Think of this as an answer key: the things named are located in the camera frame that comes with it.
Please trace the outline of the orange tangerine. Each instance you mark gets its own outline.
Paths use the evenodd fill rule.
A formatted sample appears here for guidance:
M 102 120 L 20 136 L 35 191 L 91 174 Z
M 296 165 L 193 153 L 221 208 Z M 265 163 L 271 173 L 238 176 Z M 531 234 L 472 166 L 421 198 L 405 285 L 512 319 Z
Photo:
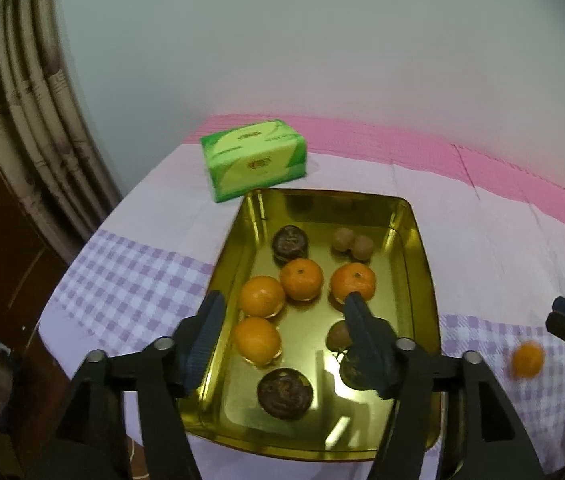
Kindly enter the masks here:
M 358 292 L 365 301 L 375 296 L 376 274 L 360 262 L 340 266 L 330 278 L 330 292 L 338 304 L 344 304 L 351 292 Z
M 537 377 L 545 361 L 543 347 L 536 341 L 524 341 L 511 355 L 511 376 L 520 379 Z
M 274 361 L 283 350 L 276 326 L 266 318 L 244 318 L 235 326 L 232 339 L 237 351 L 256 366 Z
M 293 301 L 311 301 L 321 294 L 324 274 L 313 260 L 296 258 L 286 263 L 279 274 L 282 288 Z
M 259 275 L 250 278 L 240 289 L 238 308 L 248 316 L 273 318 L 286 303 L 286 294 L 276 278 Z

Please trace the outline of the dark brown mangosteen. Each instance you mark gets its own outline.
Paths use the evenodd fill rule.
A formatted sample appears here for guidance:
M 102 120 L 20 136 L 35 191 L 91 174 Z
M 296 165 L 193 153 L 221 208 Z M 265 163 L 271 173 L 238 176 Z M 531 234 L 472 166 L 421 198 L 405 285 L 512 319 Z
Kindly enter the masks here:
M 301 418 L 313 402 L 311 382 L 293 368 L 277 368 L 258 383 L 258 403 L 266 413 L 282 420 Z
M 360 357 L 353 348 L 342 353 L 339 374 L 341 382 L 356 391 L 367 391 L 371 388 L 361 370 Z
M 307 233 L 291 224 L 283 226 L 273 237 L 272 250 L 274 259 L 280 264 L 298 258 L 307 258 L 309 255 Z

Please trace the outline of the small brown longan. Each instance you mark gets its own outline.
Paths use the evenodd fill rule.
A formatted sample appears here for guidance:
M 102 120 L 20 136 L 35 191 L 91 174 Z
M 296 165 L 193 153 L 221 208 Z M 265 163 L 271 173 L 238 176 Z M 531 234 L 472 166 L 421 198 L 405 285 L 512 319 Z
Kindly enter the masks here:
M 345 352 L 353 344 L 347 323 L 341 320 L 330 327 L 326 337 L 326 347 L 331 352 Z
M 331 247 L 336 252 L 348 252 L 354 243 L 355 237 L 356 234 L 353 230 L 342 226 L 342 228 L 333 232 Z
M 357 235 L 350 247 L 351 256 L 357 261 L 369 261 L 375 252 L 374 241 L 366 235 Z

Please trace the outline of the gold and red toffee tin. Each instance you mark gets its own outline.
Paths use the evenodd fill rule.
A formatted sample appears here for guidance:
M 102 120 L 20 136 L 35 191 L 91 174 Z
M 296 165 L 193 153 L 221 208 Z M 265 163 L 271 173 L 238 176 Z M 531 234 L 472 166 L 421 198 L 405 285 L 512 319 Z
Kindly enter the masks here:
M 393 404 L 371 390 L 341 382 L 341 356 L 326 347 L 328 330 L 341 312 L 328 290 L 314 300 L 287 304 L 274 323 L 281 336 L 279 367 L 299 370 L 313 387 L 313 402 L 299 419 L 270 416 L 258 403 L 264 376 L 236 350 L 232 331 L 241 321 L 241 286 L 257 275 L 277 276 L 272 240 L 283 226 L 309 238 L 309 256 L 331 275 L 345 256 L 331 247 L 337 229 L 352 229 L 375 244 L 371 270 L 377 289 L 371 313 L 394 332 L 431 354 L 441 350 L 435 288 L 411 205 L 400 197 L 319 190 L 263 190 L 246 195 L 220 252 L 210 288 L 221 292 L 227 311 L 208 371 L 198 390 L 179 404 L 186 430 L 238 450 L 289 460 L 370 460 Z

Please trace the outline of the green tissue pack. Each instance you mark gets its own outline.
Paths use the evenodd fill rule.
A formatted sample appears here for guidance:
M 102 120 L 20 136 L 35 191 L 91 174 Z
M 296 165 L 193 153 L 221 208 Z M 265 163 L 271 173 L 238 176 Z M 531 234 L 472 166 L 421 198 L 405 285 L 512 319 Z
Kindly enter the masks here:
M 200 143 L 217 203 L 307 174 L 307 141 L 280 119 L 208 134 Z

